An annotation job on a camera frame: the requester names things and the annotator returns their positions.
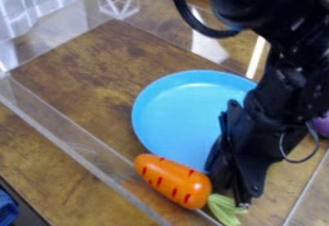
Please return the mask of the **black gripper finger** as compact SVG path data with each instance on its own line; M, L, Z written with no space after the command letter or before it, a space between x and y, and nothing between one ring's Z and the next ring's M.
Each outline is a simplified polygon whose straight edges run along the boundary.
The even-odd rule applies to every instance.
M233 187L234 167L232 161L228 138L218 137L205 164L216 191L225 191Z

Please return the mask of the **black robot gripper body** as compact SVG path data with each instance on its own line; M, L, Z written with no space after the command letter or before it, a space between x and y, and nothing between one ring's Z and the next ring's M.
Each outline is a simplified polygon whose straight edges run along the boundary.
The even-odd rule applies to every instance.
M309 130L304 117L294 117L292 93L269 94L253 89L244 104L228 101L218 117L221 135L233 158L236 204L248 206L264 193L269 167L286 160Z

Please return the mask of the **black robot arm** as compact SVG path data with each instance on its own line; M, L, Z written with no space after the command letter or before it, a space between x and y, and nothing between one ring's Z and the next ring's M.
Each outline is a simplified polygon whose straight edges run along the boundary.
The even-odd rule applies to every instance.
M272 44L265 73L244 102L220 116L221 135L206 162L217 184L234 188L236 203L262 195L266 171L288 159L312 120L329 111L329 2L212 0L228 25L250 29Z

